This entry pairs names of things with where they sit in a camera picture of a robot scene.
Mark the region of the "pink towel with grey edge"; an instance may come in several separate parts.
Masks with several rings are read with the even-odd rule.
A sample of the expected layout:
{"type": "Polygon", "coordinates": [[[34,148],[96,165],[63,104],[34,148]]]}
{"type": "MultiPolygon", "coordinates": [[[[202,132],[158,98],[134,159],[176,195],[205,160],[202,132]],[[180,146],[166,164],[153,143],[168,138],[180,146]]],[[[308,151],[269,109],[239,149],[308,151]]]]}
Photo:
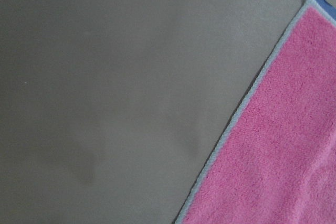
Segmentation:
{"type": "Polygon", "coordinates": [[[290,22],[176,223],[335,223],[335,20],[290,22]]]}

